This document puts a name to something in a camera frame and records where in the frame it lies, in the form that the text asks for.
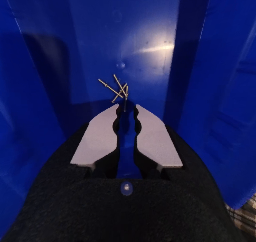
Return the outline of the blue plastic bin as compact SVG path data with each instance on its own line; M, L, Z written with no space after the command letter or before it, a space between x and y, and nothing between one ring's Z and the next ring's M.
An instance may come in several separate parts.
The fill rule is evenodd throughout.
M209 0L177 129L231 208L255 193L256 0Z
M1 238L39 170L128 82L178 130L209 0L1 0Z

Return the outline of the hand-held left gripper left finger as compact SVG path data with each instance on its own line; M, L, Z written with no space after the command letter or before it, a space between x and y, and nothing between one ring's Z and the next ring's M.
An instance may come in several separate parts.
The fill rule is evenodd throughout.
M118 118L119 107L119 104L115 104L89 122L70 164L95 169L97 161L103 160L117 148L117 134L113 125Z

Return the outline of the person's plaid shirt torso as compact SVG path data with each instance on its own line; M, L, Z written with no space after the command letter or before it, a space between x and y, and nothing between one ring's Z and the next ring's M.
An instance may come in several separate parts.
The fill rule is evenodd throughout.
M233 209L226 205L226 209L235 226L241 230L248 241L256 239L256 194L254 194L239 209Z

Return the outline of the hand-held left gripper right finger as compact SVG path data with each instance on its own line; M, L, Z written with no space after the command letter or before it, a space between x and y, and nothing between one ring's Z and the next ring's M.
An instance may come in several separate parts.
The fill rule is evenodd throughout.
M140 169L181 168L183 163L163 121L136 104L134 119L138 121L134 162Z

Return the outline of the small metal bolt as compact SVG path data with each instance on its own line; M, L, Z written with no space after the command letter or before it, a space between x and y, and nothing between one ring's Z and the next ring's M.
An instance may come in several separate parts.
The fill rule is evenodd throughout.
M127 83L124 84L123 90L126 90L126 89L125 89L126 87L127 87ZM116 96L114 97L114 99L111 101L111 103L114 103L118 97L119 97L119 96L116 95Z
M107 83L103 82L101 79L98 79L98 81L104 85L104 87L108 88L109 90L111 90L115 95L117 95L118 97L123 98L123 96L118 93L117 91L115 91L113 88L111 88Z
M113 76L114 76L114 78L115 78L115 80L116 80L117 84L119 85L119 87L120 87L121 91L123 92L124 97L125 97L125 98L127 98L127 94L125 93L125 91L124 91L124 89L123 89L122 85L120 84L120 82L119 82L118 78L116 77L116 75L115 75L115 74L113 74Z
M128 97L128 85L126 86L126 97L125 97L125 100L124 100L124 109L123 111L126 112L126 105L127 105L127 97Z

